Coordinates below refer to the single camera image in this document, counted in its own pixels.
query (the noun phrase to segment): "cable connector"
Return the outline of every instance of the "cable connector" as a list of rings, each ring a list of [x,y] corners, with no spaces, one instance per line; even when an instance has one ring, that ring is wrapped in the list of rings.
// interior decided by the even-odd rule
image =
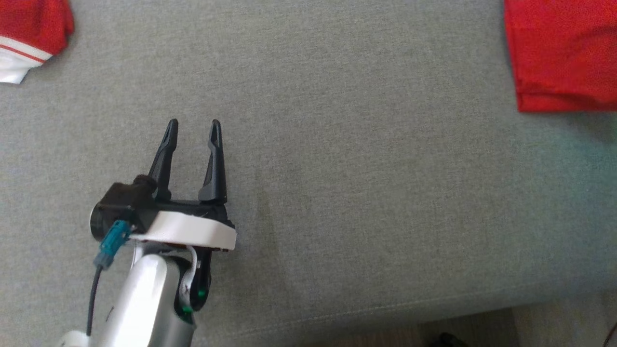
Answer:
[[[116,220],[105,238],[101,241],[99,254],[94,258],[94,266],[102,267],[103,270],[109,269],[114,262],[114,256],[118,249],[131,236],[131,226],[125,220]]]

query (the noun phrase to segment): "red cloth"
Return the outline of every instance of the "red cloth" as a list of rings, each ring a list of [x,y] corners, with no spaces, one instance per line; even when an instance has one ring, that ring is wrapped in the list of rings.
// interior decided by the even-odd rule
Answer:
[[[73,33],[68,0],[0,0],[0,49],[44,62]]]
[[[617,0],[505,0],[518,110],[617,111]]]

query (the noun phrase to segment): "gray fabric surface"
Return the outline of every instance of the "gray fabric surface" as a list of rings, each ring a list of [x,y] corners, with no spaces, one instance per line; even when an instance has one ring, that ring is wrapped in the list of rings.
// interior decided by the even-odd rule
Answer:
[[[91,208],[180,121],[196,198],[223,125],[238,246],[194,346],[294,345],[617,286],[611,114],[517,113],[499,1],[73,1],[0,86],[0,345],[85,329]],[[128,272],[103,273],[94,337]]]

